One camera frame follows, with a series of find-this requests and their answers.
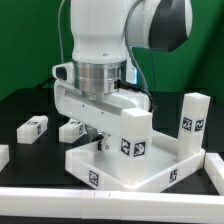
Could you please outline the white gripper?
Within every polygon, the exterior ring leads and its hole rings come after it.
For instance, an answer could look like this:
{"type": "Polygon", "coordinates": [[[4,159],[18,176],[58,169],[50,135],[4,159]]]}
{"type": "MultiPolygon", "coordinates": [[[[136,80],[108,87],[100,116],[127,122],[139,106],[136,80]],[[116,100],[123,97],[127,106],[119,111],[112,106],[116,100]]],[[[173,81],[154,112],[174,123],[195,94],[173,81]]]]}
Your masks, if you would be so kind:
{"type": "Polygon", "coordinates": [[[113,136],[121,135],[125,109],[152,111],[151,95],[124,81],[125,70],[126,62],[90,64],[73,61],[52,68],[58,112],[106,133],[98,142],[101,152],[115,148],[116,138],[113,136]]]}

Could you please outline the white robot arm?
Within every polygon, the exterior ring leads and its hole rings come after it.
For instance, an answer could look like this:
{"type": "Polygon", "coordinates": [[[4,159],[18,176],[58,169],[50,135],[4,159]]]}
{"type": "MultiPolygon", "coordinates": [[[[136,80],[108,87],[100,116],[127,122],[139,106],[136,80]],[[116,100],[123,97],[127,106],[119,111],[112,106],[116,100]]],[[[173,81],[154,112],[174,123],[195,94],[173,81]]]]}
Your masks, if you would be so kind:
{"type": "Polygon", "coordinates": [[[172,52],[189,37],[191,0],[71,0],[72,61],[52,68],[59,113],[116,137],[122,150],[152,141],[148,86],[125,80],[134,47],[172,52]]]}

